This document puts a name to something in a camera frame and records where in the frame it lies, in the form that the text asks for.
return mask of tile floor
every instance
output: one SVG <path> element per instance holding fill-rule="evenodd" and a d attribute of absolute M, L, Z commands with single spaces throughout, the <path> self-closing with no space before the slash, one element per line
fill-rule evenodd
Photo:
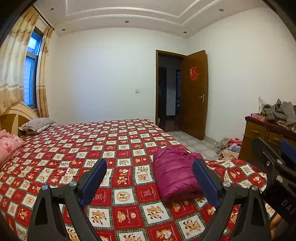
<path fill-rule="evenodd" d="M 218 160 L 218 154 L 216 154 L 216 148 L 213 144 L 205 140 L 200 141 L 182 131 L 171 131 L 167 133 L 179 141 L 189 151 L 200 153 L 204 159 Z"/>

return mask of magenta quilted jacket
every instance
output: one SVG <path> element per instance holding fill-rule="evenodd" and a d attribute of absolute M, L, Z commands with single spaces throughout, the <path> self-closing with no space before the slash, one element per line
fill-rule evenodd
<path fill-rule="evenodd" d="M 203 196 L 192 172 L 199 153 L 188 153 L 174 146 L 160 149 L 153 155 L 153 167 L 158 191 L 163 202 L 183 201 Z"/>

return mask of wooden headboard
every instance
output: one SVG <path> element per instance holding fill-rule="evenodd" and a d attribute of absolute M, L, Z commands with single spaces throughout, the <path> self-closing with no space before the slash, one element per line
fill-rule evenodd
<path fill-rule="evenodd" d="M 18 127 L 36 118 L 38 118 L 38 116 L 34 111 L 20 102 L 0 116 L 0 130 L 5 129 L 9 133 L 21 137 L 24 132 L 20 131 Z"/>

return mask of floral curtain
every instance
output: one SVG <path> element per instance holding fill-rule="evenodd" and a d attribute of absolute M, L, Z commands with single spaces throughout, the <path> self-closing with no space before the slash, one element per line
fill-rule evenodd
<path fill-rule="evenodd" d="M 39 13 L 29 8 L 16 22 L 0 48 L 0 115 L 24 100 L 27 47 Z"/>
<path fill-rule="evenodd" d="M 45 70 L 46 70 L 46 60 L 48 57 L 49 41 L 52 37 L 52 31 L 53 31 L 53 28 L 48 26 L 44 32 L 42 43 L 41 43 L 42 53 L 41 53 L 41 57 L 38 60 L 36 94 L 37 94 L 37 115 L 39 117 L 49 117 L 48 108 L 47 108 L 47 99 L 46 99 Z"/>

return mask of ceiling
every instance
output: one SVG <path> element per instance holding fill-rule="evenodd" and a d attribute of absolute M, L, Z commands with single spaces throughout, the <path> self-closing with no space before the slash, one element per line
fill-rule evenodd
<path fill-rule="evenodd" d="M 35 6 L 59 35 L 92 28 L 135 27 L 183 38 L 232 14 L 266 7 L 261 0 L 38 0 Z"/>

